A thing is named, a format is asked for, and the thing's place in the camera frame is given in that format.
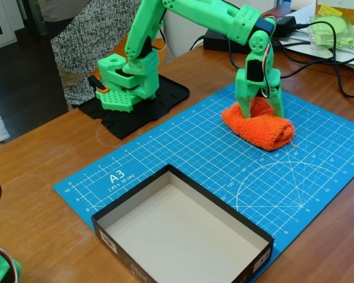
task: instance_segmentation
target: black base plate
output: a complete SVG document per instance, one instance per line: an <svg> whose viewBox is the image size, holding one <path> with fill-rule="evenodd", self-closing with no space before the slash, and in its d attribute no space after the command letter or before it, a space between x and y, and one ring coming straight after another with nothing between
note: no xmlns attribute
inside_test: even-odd
<svg viewBox="0 0 354 283"><path fill-rule="evenodd" d="M189 97L189 89L159 75L159 89L154 100L143 100L134 105L130 113L102 108L101 101L92 98L78 108L89 117L102 119L102 125L118 139L123 139L150 121L157 120Z"/></svg>

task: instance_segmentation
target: table surface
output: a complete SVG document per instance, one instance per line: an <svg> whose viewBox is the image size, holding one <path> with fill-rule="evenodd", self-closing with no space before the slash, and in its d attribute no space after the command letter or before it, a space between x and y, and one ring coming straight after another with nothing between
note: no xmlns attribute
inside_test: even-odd
<svg viewBox="0 0 354 283"><path fill-rule="evenodd" d="M289 4L272 12L288 14ZM234 59L244 65L244 55ZM274 65L283 74L299 67L282 52ZM228 53L198 47L160 73L187 86L190 98L124 140L74 110L0 148L0 246L22 264L22 282L138 282L53 184L232 83L236 71ZM343 69L342 76L354 94L354 71ZM354 122L354 99L340 94L334 68L311 66L283 80L283 90ZM257 282L354 282L354 179Z"/></svg>

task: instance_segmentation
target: orange towel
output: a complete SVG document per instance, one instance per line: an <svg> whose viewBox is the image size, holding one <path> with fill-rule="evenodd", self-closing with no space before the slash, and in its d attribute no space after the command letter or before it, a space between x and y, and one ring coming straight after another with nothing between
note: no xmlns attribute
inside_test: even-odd
<svg viewBox="0 0 354 283"><path fill-rule="evenodd" d="M224 110L221 117L234 133L264 150L272 151L292 141L294 126L287 119L277 117L266 99L252 99L250 112L252 118L245 119L235 103Z"/></svg>

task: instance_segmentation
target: robotic arm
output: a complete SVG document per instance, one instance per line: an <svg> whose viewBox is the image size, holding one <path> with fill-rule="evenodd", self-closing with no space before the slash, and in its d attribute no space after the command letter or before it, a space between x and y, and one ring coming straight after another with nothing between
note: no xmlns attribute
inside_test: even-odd
<svg viewBox="0 0 354 283"><path fill-rule="evenodd" d="M260 18L260 11L248 5L238 9L222 0L143 0L125 47L128 62L117 54L99 60L106 88L97 89L96 96L103 108L130 112L132 105L142 99L155 98L159 61L152 41L163 25L167 9L241 45L249 42L251 53L245 68L239 69L236 76L235 96L242 113L245 118L250 117L249 100L263 95L269 98L276 114L283 117L280 71L272 68L274 54L270 44L276 23L271 18Z"/></svg>

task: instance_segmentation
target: blue cutting mat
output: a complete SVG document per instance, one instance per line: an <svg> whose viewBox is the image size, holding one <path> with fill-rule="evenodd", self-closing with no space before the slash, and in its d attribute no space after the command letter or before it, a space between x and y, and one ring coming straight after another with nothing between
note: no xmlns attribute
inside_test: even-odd
<svg viewBox="0 0 354 283"><path fill-rule="evenodd" d="M172 163L275 237L271 264L354 177L354 124L284 93L296 147L270 153L221 121L234 101L229 85L54 188L93 228L92 214Z"/></svg>

